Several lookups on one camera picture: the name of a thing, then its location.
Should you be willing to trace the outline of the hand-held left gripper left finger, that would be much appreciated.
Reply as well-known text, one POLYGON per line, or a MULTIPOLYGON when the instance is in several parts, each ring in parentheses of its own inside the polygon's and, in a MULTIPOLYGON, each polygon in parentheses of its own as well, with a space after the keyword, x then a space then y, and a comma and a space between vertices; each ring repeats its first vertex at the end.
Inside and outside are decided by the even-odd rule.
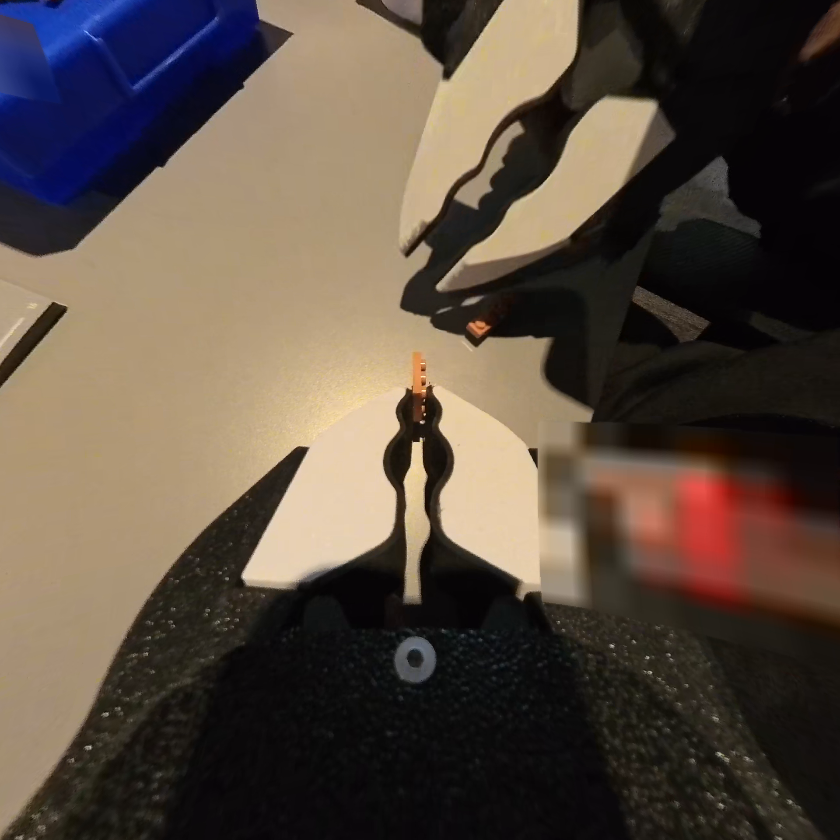
POLYGON ((248 587, 294 589, 404 534, 385 453, 402 431, 392 388, 320 433, 242 572, 248 587))

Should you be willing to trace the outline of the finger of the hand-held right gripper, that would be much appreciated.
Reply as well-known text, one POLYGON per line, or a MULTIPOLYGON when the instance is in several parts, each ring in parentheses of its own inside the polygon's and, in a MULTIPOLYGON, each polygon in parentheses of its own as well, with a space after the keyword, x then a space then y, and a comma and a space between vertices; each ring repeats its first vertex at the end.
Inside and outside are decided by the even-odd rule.
POLYGON ((574 125, 553 171, 436 285, 482 287, 567 246, 675 138, 657 100, 605 97, 574 125))
POLYGON ((501 132, 549 98, 579 48, 582 2, 424 2, 423 46, 442 67, 402 199, 404 256, 430 234, 501 132))

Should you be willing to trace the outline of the grey instruction booklet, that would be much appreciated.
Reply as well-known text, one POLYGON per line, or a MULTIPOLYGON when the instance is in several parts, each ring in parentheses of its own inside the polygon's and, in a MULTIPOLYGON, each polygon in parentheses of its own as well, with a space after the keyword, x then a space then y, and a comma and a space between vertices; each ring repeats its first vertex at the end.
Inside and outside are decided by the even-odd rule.
POLYGON ((1 385, 67 312, 57 301, 1 280, 1 385))

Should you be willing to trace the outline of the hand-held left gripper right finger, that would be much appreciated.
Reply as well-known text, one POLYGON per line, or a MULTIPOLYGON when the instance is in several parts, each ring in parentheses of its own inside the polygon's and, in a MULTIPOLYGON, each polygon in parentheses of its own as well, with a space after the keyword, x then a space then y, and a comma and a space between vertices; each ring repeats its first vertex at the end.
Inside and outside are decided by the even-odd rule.
POLYGON ((427 396, 426 501, 460 559, 494 567, 517 594, 539 592, 538 469, 505 424, 441 386, 427 396))

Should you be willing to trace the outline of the blue storage bin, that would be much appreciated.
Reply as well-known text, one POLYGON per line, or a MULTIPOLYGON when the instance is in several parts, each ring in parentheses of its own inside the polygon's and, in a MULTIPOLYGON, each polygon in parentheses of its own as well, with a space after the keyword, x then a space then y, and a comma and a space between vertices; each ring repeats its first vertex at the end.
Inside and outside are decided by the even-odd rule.
POLYGON ((256 35, 254 1, 2 2, 1 179, 72 201, 256 35))

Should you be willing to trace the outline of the brown long toy brick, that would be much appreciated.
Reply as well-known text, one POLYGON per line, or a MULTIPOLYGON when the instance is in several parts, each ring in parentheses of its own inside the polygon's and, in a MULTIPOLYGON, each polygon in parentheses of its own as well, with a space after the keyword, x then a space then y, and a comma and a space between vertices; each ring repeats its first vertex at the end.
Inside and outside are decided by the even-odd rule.
POLYGON ((473 317, 465 327, 465 338, 474 346, 479 346, 489 336, 497 333, 499 327, 508 319, 519 299, 514 293, 504 293, 483 298, 473 317))

